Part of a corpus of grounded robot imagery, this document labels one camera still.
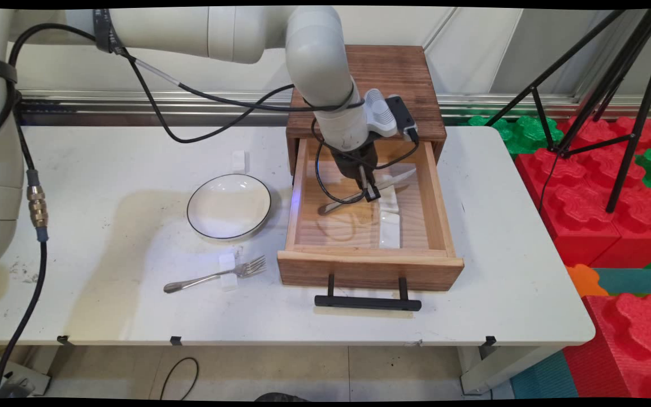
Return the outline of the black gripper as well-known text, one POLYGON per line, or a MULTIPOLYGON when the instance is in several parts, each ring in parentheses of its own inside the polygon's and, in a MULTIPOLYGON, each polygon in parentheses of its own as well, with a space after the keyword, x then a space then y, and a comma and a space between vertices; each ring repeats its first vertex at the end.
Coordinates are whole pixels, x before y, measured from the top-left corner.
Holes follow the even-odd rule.
POLYGON ((341 174, 359 183, 359 188, 367 202, 375 201, 381 197, 376 185, 376 178, 373 175, 378 163, 374 137, 369 137, 358 149, 345 153, 337 149, 330 150, 341 174))

